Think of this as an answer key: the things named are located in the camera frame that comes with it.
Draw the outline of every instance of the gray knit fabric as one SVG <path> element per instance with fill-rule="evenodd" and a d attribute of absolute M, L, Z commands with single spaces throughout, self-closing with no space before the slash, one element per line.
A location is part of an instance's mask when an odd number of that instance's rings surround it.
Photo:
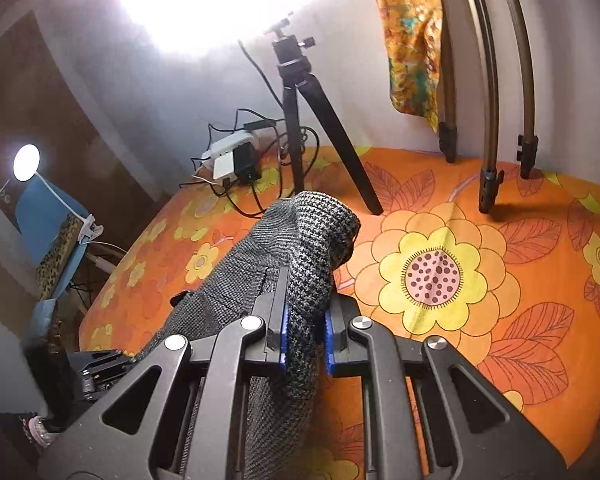
<path fill-rule="evenodd" d="M 286 374 L 251 380 L 245 480 L 272 478 L 302 441 L 317 387 L 315 323 L 359 228 L 349 208 L 323 193 L 278 200 L 139 353 L 144 357 L 171 334 L 192 340 L 218 333 L 249 314 L 257 296 L 275 289 L 280 267 L 288 266 Z"/>

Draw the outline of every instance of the leopard print cushion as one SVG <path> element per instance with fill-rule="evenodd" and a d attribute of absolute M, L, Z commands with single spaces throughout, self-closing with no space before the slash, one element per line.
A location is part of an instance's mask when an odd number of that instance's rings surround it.
<path fill-rule="evenodd" d="M 62 270 L 78 241 L 81 227 L 82 222 L 72 214 L 68 214 L 62 222 L 54 244 L 36 269 L 40 300 L 48 300 L 56 290 Z"/>

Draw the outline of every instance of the metal screw head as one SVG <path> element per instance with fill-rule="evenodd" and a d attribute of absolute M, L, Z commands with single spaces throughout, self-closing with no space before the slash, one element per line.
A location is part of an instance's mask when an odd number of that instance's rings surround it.
<path fill-rule="evenodd" d="M 242 318 L 240 324 L 245 330 L 256 330 L 257 328 L 260 328 L 262 320 L 258 316 L 246 316 Z"/>
<path fill-rule="evenodd" d="M 187 344 L 187 338 L 180 334 L 170 335 L 167 339 L 164 340 L 164 345 L 169 350 L 180 350 L 184 348 L 184 345 Z"/>
<path fill-rule="evenodd" d="M 432 335 L 427 337 L 427 346 L 432 350 L 442 350 L 446 348 L 446 339 L 441 335 Z"/>
<path fill-rule="evenodd" d="M 356 327 L 358 330 L 366 330 L 367 328 L 373 325 L 373 321 L 371 318 L 367 316 L 356 316 L 351 320 L 351 324 Z"/>

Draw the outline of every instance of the desk lamp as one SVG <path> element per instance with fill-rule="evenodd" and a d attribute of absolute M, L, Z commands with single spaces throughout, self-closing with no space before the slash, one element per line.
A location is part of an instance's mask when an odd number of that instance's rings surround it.
<path fill-rule="evenodd" d="M 40 152 L 37 147 L 33 144 L 26 144 L 21 147 L 13 159 L 13 174 L 21 182 L 26 182 L 34 175 L 37 175 L 46 188 L 55 196 L 60 203 L 67 208 L 74 216 L 76 216 L 82 222 L 82 228 L 78 234 L 78 242 L 81 244 L 87 243 L 90 240 L 100 236 L 104 231 L 104 227 L 95 224 L 95 218 L 93 215 L 83 218 L 78 215 L 67 202 L 55 192 L 55 190 L 49 185 L 49 183 L 38 173 L 38 166 L 40 164 Z"/>

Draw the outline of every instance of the orange floral bedsheet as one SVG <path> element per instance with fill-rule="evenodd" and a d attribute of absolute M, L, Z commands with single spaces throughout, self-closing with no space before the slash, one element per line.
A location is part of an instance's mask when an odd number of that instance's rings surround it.
<path fill-rule="evenodd" d="M 600 414 L 600 186 L 534 171 L 506 179 L 490 216 L 477 210 L 477 160 L 359 148 L 384 214 L 368 213 L 332 148 L 322 148 L 307 189 L 336 196 L 360 216 L 340 292 L 394 333 L 443 335 L 542 431 L 571 464 Z M 278 195 L 272 156 L 257 189 Z M 291 188 L 283 170 L 285 194 Z M 234 201 L 254 211 L 250 190 Z M 137 352 L 255 220 L 207 186 L 181 190 L 111 275 L 80 327 L 82 349 Z M 363 477 L 360 381 L 320 378 L 312 448 L 298 478 Z"/>

